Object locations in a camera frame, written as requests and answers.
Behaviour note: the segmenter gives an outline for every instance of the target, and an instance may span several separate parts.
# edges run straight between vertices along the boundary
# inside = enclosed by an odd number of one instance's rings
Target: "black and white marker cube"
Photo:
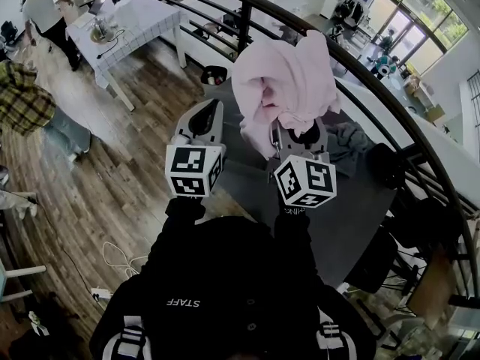
[[[176,196],[208,197],[222,169],[219,146],[166,147],[165,176]]]
[[[337,196],[335,166],[291,154],[275,171],[288,206],[316,208]]]

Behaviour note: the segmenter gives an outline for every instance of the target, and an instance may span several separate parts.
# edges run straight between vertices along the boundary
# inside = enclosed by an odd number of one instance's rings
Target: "pink cloth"
[[[318,31],[308,31],[297,46],[254,41],[233,65],[232,87],[244,116],[241,135],[265,159],[275,154],[275,119],[299,136],[327,110],[340,112],[326,39]]]

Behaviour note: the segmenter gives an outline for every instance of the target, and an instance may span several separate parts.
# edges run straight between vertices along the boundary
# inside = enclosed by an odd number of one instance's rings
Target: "person in plaid shirt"
[[[73,162],[90,150],[92,134],[56,106],[52,95],[35,84],[36,77],[22,64],[0,63],[0,122],[23,136],[43,128]]]

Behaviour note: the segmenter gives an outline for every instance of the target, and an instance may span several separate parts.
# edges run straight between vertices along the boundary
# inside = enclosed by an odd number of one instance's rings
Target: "white t-shirt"
[[[27,0],[23,5],[23,19],[37,24],[42,33],[52,28],[63,18],[53,0]]]

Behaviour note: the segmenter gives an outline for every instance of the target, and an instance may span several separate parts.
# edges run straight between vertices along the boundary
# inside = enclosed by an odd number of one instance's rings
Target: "plaid shirt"
[[[0,122],[22,135],[47,125],[55,113],[52,95],[35,85],[36,77],[22,64],[0,63]]]

